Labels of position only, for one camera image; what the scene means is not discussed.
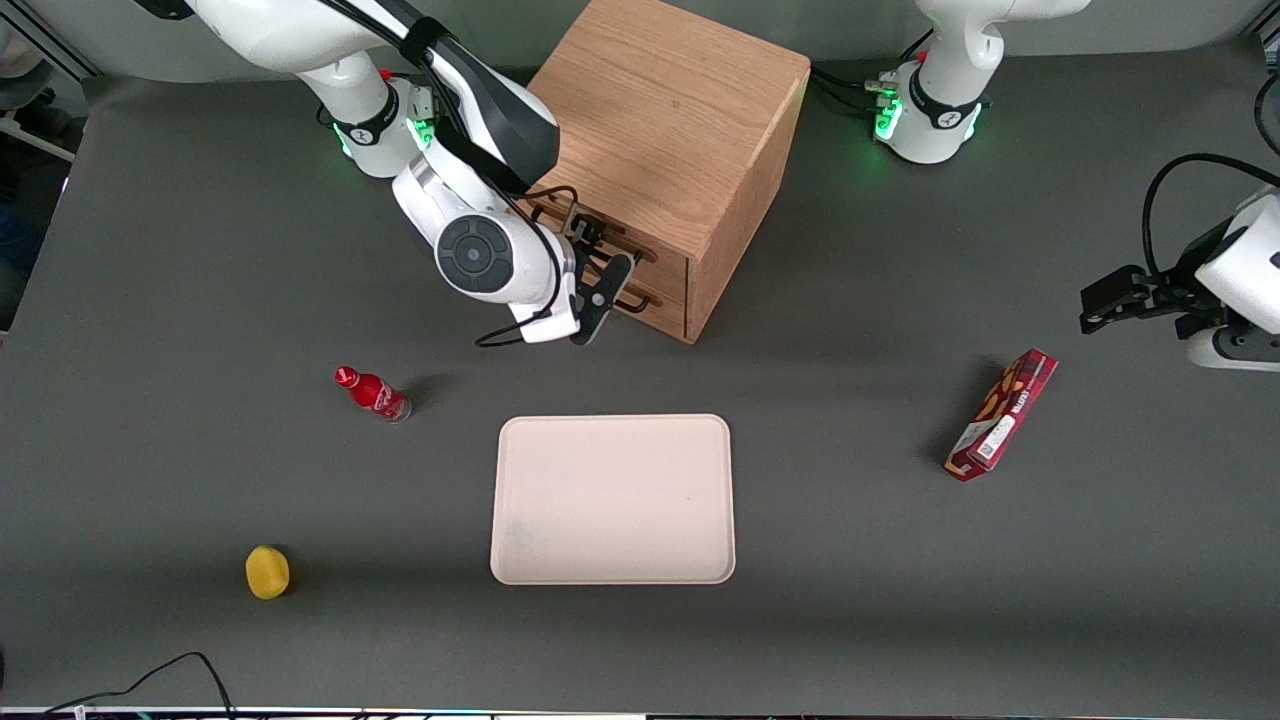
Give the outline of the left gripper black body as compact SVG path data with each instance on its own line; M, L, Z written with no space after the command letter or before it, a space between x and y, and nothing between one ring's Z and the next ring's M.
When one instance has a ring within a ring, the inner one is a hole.
M1193 272L1160 272L1155 279L1152 310L1156 316L1174 316L1179 340L1190 340L1202 331L1226 325L1225 306L1194 278Z

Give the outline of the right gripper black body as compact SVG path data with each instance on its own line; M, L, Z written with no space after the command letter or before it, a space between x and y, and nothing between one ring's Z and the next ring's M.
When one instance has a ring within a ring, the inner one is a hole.
M600 247L600 225L595 215L584 211L571 211L563 224L562 234L567 243L567 259L573 266L586 266L586 246Z

